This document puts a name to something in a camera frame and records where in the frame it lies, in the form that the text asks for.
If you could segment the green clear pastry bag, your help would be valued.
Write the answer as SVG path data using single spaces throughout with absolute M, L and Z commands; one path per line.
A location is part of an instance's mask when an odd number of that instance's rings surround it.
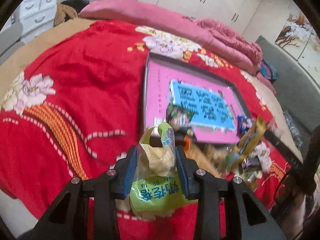
M 180 207 L 194 204 L 182 192 L 176 167 L 174 130 L 167 122 L 149 127 L 141 137 L 130 206 L 142 220 L 170 217 Z

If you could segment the black green cartoon snack packet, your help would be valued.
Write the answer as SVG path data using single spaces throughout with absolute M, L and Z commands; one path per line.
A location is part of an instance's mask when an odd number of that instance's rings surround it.
M 166 121 L 172 127 L 176 135 L 193 137 L 194 129 L 190 122 L 194 114 L 193 111 L 170 103 L 166 110 Z

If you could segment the blue Oreo cookie packet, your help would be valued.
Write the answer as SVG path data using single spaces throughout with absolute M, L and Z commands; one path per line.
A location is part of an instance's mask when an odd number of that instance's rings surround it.
M 253 125 L 253 120 L 245 115 L 237 116 L 238 135 L 246 134 Z

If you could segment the orange wrapped cake snack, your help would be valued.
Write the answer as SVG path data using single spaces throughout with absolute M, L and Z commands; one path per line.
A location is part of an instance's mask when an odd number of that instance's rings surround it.
M 184 137 L 184 142 L 184 152 L 186 157 L 193 159 L 197 163 L 198 168 L 211 173 L 216 178 L 220 178 L 219 172 L 209 161 L 206 155 L 200 150 L 200 148 L 195 145 L 189 137 Z

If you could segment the gold wrapped snack stick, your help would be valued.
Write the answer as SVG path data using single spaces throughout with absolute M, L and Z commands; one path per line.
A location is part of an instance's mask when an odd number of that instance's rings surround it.
M 236 145 L 236 151 L 242 158 L 247 158 L 266 131 L 266 123 L 262 117 L 257 117 L 250 129 L 242 136 Z

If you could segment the red floral blanket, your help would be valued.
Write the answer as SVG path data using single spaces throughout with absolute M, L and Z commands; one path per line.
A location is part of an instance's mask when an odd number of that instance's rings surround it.
M 93 178 L 138 141 L 147 55 L 157 51 L 233 83 L 272 119 L 254 76 L 209 49 L 149 27 L 94 22 L 40 54 L 1 100 L 1 190 L 40 218 L 72 176 Z

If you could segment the grey quilted headboard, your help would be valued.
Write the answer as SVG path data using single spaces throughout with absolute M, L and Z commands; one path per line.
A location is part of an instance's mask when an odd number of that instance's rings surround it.
M 277 71 L 273 83 L 276 98 L 296 124 L 311 133 L 319 125 L 319 91 L 302 68 L 286 52 L 259 36 L 263 60 Z

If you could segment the colourful folded clothes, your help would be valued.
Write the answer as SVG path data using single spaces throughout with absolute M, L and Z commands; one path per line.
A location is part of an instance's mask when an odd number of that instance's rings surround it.
M 263 77 L 268 79 L 271 83 L 278 78 L 278 73 L 276 68 L 272 65 L 268 64 L 265 60 L 262 60 L 259 72 L 262 74 Z

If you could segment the pink quilt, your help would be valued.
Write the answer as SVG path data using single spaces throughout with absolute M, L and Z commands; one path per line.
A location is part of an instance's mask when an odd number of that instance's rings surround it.
M 120 20 L 144 25 L 198 43 L 238 68 L 258 78 L 272 92 L 271 82 L 260 73 L 261 47 L 246 41 L 228 25 L 210 18 L 192 18 L 154 4 L 136 0 L 99 0 L 89 3 L 79 13 L 81 18 Z

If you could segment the beige bed sheet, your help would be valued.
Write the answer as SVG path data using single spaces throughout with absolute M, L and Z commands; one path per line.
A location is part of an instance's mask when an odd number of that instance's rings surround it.
M 1 64 L 1 98 L 5 96 L 9 86 L 18 74 L 40 54 L 70 36 L 89 28 L 94 22 L 94 20 L 85 18 L 69 20 L 45 31 L 21 48 L 18 48 L 11 57 Z

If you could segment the brown knitted blanket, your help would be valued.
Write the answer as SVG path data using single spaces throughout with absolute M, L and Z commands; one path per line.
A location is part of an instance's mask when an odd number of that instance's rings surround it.
M 54 18 L 55 27 L 75 18 L 78 18 L 78 13 L 73 7 L 61 3 L 57 4 L 57 10 Z

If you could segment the dark clothes pile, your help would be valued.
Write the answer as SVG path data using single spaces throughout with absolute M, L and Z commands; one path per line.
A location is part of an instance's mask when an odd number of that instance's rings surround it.
M 75 9 L 77 13 L 84 9 L 84 7 L 87 6 L 89 3 L 89 0 L 65 0 L 61 2 L 61 4 L 70 6 L 73 9 Z

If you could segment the white drawer cabinet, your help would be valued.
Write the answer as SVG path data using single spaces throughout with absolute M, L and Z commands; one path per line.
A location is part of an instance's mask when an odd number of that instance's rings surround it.
M 23 0 L 6 24 L 21 23 L 21 41 L 28 43 L 54 27 L 56 11 L 57 0 Z

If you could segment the floral wall painting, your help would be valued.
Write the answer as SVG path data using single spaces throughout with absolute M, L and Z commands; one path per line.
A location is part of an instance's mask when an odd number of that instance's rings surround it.
M 289 6 L 289 16 L 275 40 L 308 74 L 319 83 L 319 37 L 296 5 Z

